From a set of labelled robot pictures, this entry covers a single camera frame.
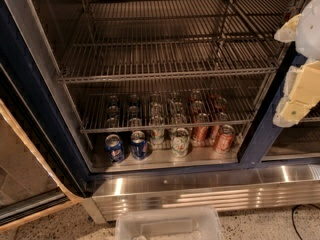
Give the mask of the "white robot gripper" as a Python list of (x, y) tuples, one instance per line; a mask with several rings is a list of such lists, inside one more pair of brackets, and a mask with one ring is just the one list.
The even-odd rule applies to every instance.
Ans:
[(296, 51), (310, 58), (300, 67), (291, 66), (286, 74), (283, 97), (273, 117), (276, 126), (286, 128), (298, 124), (320, 102), (320, 0), (311, 0), (301, 15), (276, 31), (274, 39), (295, 40)]

